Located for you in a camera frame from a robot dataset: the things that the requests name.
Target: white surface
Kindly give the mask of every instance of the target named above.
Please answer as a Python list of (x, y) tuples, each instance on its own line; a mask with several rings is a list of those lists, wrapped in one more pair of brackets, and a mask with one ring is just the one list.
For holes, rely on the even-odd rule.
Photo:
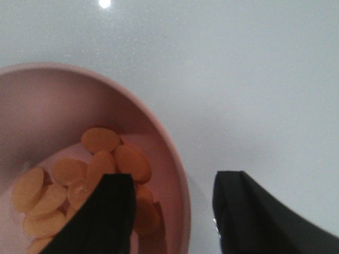
[(338, 1), (2, 0), (0, 67), (78, 65), (141, 98), (188, 175), (190, 254), (214, 254), (217, 170), (339, 235), (338, 31)]

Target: bowl rim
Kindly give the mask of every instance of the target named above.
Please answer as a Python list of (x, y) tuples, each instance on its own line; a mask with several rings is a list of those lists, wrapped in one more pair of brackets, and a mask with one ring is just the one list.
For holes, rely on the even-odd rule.
[(38, 69), (68, 71), (68, 72), (73, 72), (75, 74), (79, 74), (79, 75), (83, 75), (83, 76), (96, 79), (110, 86), (111, 88), (115, 89), (117, 92), (121, 93), (123, 96), (125, 96), (127, 99), (133, 102), (141, 111), (145, 113), (147, 118), (149, 118), (151, 123), (159, 131), (165, 144), (169, 148), (169, 151), (174, 159), (174, 163), (176, 165), (176, 168), (179, 174), (179, 180), (180, 180), (180, 185), (181, 185), (182, 194), (183, 194), (183, 209), (184, 209), (183, 211), (183, 216), (184, 216), (183, 239), (182, 239), (182, 244), (180, 247), (180, 254), (188, 253), (189, 244), (190, 244), (190, 234), (191, 234), (191, 202), (190, 202), (190, 195), (189, 195), (189, 186), (188, 186), (188, 181), (187, 181), (186, 174), (184, 172), (184, 167), (183, 167), (181, 158), (178, 152), (176, 151), (174, 143), (172, 139), (170, 138), (169, 134), (167, 133), (167, 131), (165, 130), (165, 127), (163, 126), (163, 124), (160, 123), (158, 118), (151, 112), (151, 110), (146, 106), (146, 104), (142, 102), (131, 91), (129, 91), (128, 89), (120, 85), (118, 82), (104, 76), (103, 74), (100, 74), (98, 72), (92, 71), (84, 67), (79, 67), (75, 65), (66, 64), (66, 63), (58, 63), (58, 62), (26, 62), (26, 63), (20, 63), (20, 64), (0, 68), (0, 76), (11, 74), (11, 73), (18, 72), (18, 71), (38, 70)]

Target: white countertop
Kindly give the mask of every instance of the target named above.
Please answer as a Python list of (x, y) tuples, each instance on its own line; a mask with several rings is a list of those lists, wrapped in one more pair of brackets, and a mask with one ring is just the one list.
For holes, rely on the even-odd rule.
[(339, 235), (338, 1), (99, 2), (3, 0), (0, 67), (77, 65), (144, 101), (186, 170), (190, 254), (221, 253), (218, 170), (245, 170)]

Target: pink bowl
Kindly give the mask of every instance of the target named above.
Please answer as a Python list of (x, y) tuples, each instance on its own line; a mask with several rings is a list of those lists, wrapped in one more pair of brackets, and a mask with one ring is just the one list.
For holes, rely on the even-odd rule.
[(94, 125), (115, 126), (140, 147), (153, 168), (149, 182), (163, 215), (162, 231), (142, 239), (139, 253), (184, 254), (190, 201), (180, 158), (161, 123), (116, 82), (83, 68), (25, 63), (0, 70), (0, 252), (24, 253), (22, 231), (6, 193), (23, 167), (79, 142)]

